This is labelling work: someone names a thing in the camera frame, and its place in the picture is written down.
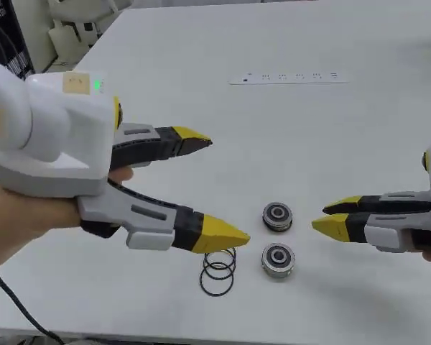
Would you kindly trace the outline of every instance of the yellow tip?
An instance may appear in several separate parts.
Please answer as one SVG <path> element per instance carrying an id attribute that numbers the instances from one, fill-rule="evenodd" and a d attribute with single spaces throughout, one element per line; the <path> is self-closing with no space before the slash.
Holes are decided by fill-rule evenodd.
<path id="1" fill-rule="evenodd" d="M 336 203 L 331 203 L 327 205 L 325 208 L 340 205 L 341 203 L 358 203 L 361 198 L 362 198 L 361 195 L 349 196 L 347 198 L 337 201 Z"/>
<path id="2" fill-rule="evenodd" d="M 347 218 L 348 214 L 338 213 L 333 214 L 332 216 L 316 219 L 311 224 L 314 230 L 318 230 L 321 234 L 340 242 L 349 242 L 350 237 L 345 224 Z"/>
<path id="3" fill-rule="evenodd" d="M 195 138 L 210 141 L 210 137 L 202 135 L 187 127 L 173 127 L 173 129 L 180 135 L 182 139 Z"/>
<path id="4" fill-rule="evenodd" d="M 115 102 L 115 130 L 117 130 L 121 124 L 120 98 L 118 98 L 117 96 L 114 96 L 113 102 Z"/>
<path id="5" fill-rule="evenodd" d="M 428 151 L 425 152 L 425 170 L 430 171 L 430 153 Z"/>
<path id="6" fill-rule="evenodd" d="M 247 244 L 251 237 L 221 219 L 204 215 L 203 230 L 192 249 L 194 253 L 213 253 Z"/>

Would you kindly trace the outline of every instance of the gray gripper jaw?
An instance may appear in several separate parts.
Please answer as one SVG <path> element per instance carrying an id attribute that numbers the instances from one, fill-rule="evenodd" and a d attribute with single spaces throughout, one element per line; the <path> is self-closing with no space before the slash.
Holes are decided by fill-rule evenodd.
<path id="1" fill-rule="evenodd" d="M 131 249 L 167 250 L 174 241 L 177 209 L 127 188 L 109 183 L 102 195 L 78 197 L 78 209 L 84 221 L 123 226 Z"/>

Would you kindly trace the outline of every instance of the wall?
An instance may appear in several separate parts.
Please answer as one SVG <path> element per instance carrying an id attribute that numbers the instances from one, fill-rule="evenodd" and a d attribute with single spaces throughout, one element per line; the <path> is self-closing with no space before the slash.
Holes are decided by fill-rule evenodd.
<path id="1" fill-rule="evenodd" d="M 48 30 L 53 27 L 47 0 L 11 0 L 35 71 L 56 57 Z"/>

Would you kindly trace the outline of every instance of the metal ring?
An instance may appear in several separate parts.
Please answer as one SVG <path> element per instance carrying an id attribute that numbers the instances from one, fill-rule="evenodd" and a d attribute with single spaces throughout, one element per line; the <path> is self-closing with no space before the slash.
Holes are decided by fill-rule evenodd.
<path id="1" fill-rule="evenodd" d="M 283 232 L 292 225 L 292 211 L 283 203 L 269 203 L 264 208 L 262 219 L 268 229 Z"/>
<path id="2" fill-rule="evenodd" d="M 285 258 L 273 257 L 282 253 Z M 295 255 L 292 249 L 282 243 L 272 243 L 265 247 L 261 256 L 261 265 L 265 272 L 273 278 L 285 278 L 290 275 L 295 266 Z"/>
<path id="3" fill-rule="evenodd" d="M 275 264 L 279 265 L 284 264 L 287 261 L 287 254 L 283 249 L 273 249 L 270 257 Z"/>

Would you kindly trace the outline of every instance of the black gripper finger pad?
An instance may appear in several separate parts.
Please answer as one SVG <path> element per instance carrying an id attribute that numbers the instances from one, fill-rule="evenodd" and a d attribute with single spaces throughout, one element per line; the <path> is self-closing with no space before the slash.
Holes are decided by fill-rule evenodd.
<path id="1" fill-rule="evenodd" d="M 81 228 L 90 234 L 109 239 L 121 228 L 119 225 L 104 223 L 102 221 L 84 221 L 80 222 Z"/>

